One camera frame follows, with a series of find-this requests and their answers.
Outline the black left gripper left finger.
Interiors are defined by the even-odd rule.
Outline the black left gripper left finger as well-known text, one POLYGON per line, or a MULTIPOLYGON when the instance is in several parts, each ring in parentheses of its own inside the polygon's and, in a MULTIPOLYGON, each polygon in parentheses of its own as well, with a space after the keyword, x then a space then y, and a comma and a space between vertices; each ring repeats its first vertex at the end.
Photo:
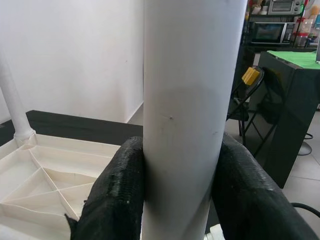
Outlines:
POLYGON ((145 197, 142 137, 126 140, 98 176, 79 220, 66 216, 72 240, 138 240, 145 197))

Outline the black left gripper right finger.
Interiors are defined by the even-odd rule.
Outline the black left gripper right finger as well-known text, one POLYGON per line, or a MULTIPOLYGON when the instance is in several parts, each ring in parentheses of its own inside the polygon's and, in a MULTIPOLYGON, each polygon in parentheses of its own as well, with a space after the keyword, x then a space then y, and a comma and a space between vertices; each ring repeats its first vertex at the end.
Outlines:
POLYGON ((226 240, 318 239, 247 148, 227 133, 211 196, 226 240))

